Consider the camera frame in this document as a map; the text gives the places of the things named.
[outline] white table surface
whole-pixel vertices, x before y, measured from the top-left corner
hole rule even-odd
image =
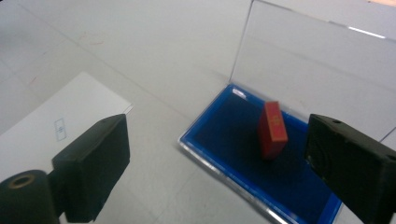
[[[396,23],[387,20],[395,15],[391,7],[358,0],[276,2],[396,37]],[[95,223],[268,223],[177,144],[228,83],[249,5],[0,2],[0,134],[85,71],[134,105],[131,164]],[[337,222],[359,220],[344,209]]]

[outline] blue tray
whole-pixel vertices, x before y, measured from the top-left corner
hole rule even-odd
[[[282,112],[289,142],[276,160],[261,159],[257,126],[263,104],[230,84],[179,143],[276,220],[332,223],[341,201],[304,159],[306,123]]]

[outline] red rectangular block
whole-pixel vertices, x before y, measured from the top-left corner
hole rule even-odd
[[[259,121],[259,139],[264,160],[274,160],[288,143],[288,134],[278,102],[266,102]]]

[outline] wooden block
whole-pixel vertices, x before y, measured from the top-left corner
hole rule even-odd
[[[264,160],[274,160],[288,143],[288,134],[278,102],[266,102],[258,134]]]

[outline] black cylinder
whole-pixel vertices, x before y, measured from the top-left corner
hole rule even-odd
[[[0,184],[0,223],[59,223],[46,173],[26,171]]]

